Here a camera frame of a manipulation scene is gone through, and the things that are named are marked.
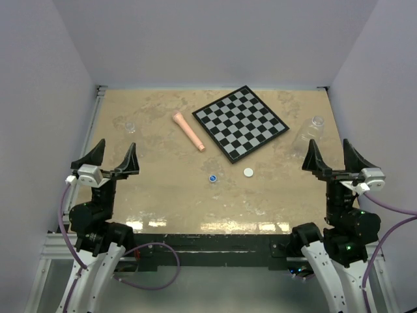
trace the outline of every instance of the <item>checkered board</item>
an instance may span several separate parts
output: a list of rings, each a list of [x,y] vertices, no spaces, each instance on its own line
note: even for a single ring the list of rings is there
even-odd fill
[[[248,86],[198,109],[193,115],[232,163],[289,130]]]

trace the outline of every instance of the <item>marble-patterned surface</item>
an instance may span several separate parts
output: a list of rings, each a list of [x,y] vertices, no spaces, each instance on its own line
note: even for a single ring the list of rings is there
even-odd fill
[[[301,124],[325,120],[319,143],[329,166],[342,168],[343,153],[324,91],[254,90],[290,130],[230,164],[191,115],[229,90],[109,90],[91,145],[106,139],[102,168],[119,165],[130,142],[137,143],[140,175],[119,181],[113,220],[148,233],[289,233],[293,226],[325,226],[326,186],[300,169],[291,144]],[[199,152],[171,119],[180,110],[205,144]],[[128,134],[125,123],[136,131]],[[247,178],[244,168],[252,168]],[[218,181],[211,183],[210,175]],[[82,188],[78,203],[90,199]]]

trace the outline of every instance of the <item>clear plastic bottle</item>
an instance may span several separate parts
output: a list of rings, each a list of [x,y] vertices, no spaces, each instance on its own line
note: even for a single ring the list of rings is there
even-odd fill
[[[323,132],[324,119],[321,116],[305,120],[293,142],[293,153],[298,157],[305,157],[310,139],[314,139],[318,143],[323,136]]]

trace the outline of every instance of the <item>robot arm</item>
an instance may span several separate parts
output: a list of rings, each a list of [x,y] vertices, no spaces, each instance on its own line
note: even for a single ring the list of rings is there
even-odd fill
[[[106,141],[100,140],[90,153],[71,163],[72,175],[66,181],[91,187],[91,201],[70,210],[71,230],[77,233],[78,256],[87,266],[83,270],[74,261],[70,279],[57,313],[98,312],[98,305],[120,257],[134,246],[131,227],[108,223],[113,216],[116,183],[139,174],[136,145],[133,143],[123,162],[114,170],[99,168]]]
[[[302,253],[313,268],[331,312],[366,312],[361,282],[367,266],[366,245],[378,240],[378,215],[353,207],[356,194],[381,190],[385,175],[343,140],[345,170],[333,170],[323,161],[314,140],[309,143],[302,169],[326,181],[326,222],[333,226],[321,236],[314,223],[293,228],[287,250]],[[370,290],[369,305],[376,312]]]

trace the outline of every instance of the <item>white wall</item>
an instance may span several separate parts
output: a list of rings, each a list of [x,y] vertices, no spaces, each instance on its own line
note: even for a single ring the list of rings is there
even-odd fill
[[[330,87],[339,133],[372,163],[386,186],[375,196],[417,211],[417,1],[380,0]],[[382,236],[406,218],[379,209]],[[417,224],[383,246],[402,312],[417,306]]]
[[[377,0],[54,0],[97,83],[330,85]]]
[[[51,0],[3,0],[0,39],[0,311],[19,313],[94,85]]]

